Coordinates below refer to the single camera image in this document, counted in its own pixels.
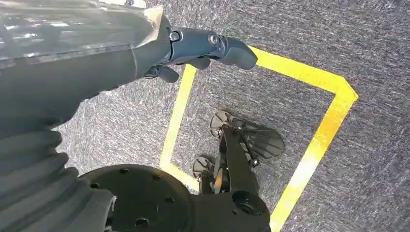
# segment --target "circular mounting plate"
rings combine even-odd
[[[107,226],[114,231],[191,231],[193,203],[188,189],[168,173],[143,165],[100,168],[80,177],[91,188],[116,197]]]

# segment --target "screw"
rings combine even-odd
[[[212,45],[216,45],[218,43],[218,37],[215,34],[210,34],[208,40]]]
[[[216,130],[216,133],[217,133],[217,135],[220,135],[220,134],[222,133],[221,128],[218,128],[218,129]]]
[[[173,31],[173,32],[169,33],[169,39],[172,42],[178,42],[179,40],[181,40],[181,36],[179,36],[178,32]]]

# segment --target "robotic hand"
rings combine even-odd
[[[171,51],[166,61],[152,67],[146,78],[160,77],[167,82],[175,82],[179,75],[168,64],[190,64],[197,69],[206,69],[210,59],[223,64],[235,64],[241,69],[255,66],[257,57],[241,41],[225,37],[209,30],[179,28],[169,32]]]

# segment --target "bolt hole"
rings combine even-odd
[[[155,180],[155,181],[159,181],[159,180],[161,180],[161,178],[162,178],[162,177],[159,176],[159,175],[153,175],[153,176],[152,176],[152,179]]]
[[[165,198],[164,201],[165,201],[166,203],[168,203],[168,204],[174,204],[175,199],[172,198],[172,197],[167,197],[167,198]]]
[[[135,226],[139,229],[147,228],[149,225],[149,220],[143,217],[137,218],[135,221]]]
[[[128,174],[128,173],[130,173],[130,171],[128,171],[128,169],[126,169],[126,168],[121,168],[121,169],[119,170],[119,173],[121,173],[121,174]]]
[[[98,183],[92,183],[92,184],[90,185],[90,188],[99,189],[99,188],[100,188],[100,184],[98,184]]]

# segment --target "yellow tape square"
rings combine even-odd
[[[250,48],[258,57],[257,65],[335,94],[335,98],[324,115],[319,128],[273,210],[270,227],[273,232],[279,232],[339,130],[341,123],[357,100],[358,95],[342,76],[273,55],[254,47]],[[185,112],[195,74],[196,68],[191,65],[185,67],[165,138],[160,167],[188,187],[198,191],[198,182],[171,163],[179,126]]]

